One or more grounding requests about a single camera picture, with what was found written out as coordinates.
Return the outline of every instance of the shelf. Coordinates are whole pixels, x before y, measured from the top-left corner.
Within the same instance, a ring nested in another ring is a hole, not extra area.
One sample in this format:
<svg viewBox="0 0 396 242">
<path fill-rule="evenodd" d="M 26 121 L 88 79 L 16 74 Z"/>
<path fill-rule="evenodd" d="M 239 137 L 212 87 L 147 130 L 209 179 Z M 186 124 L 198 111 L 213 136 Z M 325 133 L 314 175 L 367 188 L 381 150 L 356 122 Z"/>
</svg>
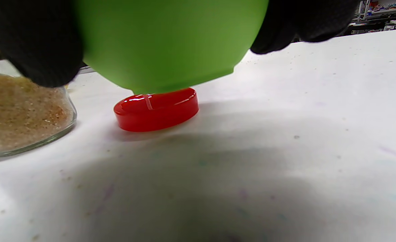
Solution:
<svg viewBox="0 0 396 242">
<path fill-rule="evenodd" d="M 396 9 L 384 9 L 384 10 L 372 12 L 371 15 L 383 14 L 383 13 L 396 13 Z"/>
</svg>

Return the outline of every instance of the green plastic bottle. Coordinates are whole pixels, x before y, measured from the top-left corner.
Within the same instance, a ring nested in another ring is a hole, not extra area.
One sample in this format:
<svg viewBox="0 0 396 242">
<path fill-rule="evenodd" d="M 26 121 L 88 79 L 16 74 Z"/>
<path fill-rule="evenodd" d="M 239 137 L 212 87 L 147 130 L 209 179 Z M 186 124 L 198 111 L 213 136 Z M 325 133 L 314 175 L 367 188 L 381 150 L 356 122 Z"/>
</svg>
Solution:
<svg viewBox="0 0 396 242">
<path fill-rule="evenodd" d="M 76 0 L 84 62 L 134 93 L 228 75 L 252 45 L 268 0 Z"/>
</svg>

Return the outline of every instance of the gloved hand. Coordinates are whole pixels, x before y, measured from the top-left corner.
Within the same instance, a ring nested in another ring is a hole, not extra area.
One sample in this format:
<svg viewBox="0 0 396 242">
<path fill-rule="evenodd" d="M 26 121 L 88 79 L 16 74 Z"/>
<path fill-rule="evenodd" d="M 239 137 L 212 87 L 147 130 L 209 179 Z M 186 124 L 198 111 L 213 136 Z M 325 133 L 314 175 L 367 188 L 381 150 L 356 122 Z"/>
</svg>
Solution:
<svg viewBox="0 0 396 242">
<path fill-rule="evenodd" d="M 357 0 L 270 0 L 258 36 L 250 50 L 267 54 L 288 46 L 297 34 L 307 42 L 321 42 L 340 34 L 351 22 Z"/>
<path fill-rule="evenodd" d="M 334 37 L 352 19 L 357 0 L 270 0 L 251 50 L 266 54 L 288 46 L 295 34 L 310 42 Z M 0 0 L 0 51 L 33 82 L 69 83 L 78 73 L 83 45 L 73 0 Z"/>
</svg>

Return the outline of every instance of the red bottle cap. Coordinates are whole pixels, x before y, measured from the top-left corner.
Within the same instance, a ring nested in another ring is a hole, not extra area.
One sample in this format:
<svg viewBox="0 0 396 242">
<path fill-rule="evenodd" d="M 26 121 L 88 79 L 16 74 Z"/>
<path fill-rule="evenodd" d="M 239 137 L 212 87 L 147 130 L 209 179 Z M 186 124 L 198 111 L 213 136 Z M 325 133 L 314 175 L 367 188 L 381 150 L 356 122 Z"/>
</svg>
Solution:
<svg viewBox="0 0 396 242">
<path fill-rule="evenodd" d="M 164 94 L 133 95 L 114 106 L 118 125 L 131 132 L 169 128 L 198 112 L 198 98 L 192 88 Z"/>
</svg>

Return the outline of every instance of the white table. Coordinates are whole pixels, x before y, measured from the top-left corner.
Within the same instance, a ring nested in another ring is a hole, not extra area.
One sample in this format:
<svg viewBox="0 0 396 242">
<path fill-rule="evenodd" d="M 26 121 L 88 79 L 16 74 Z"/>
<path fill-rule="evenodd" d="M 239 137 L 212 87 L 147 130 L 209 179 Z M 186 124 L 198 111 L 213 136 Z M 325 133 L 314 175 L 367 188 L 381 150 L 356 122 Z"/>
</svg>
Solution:
<svg viewBox="0 0 396 242">
<path fill-rule="evenodd" d="M 0 159 L 0 242 L 396 241 L 396 31 L 248 53 L 154 133 L 70 88 L 76 129 Z"/>
</svg>

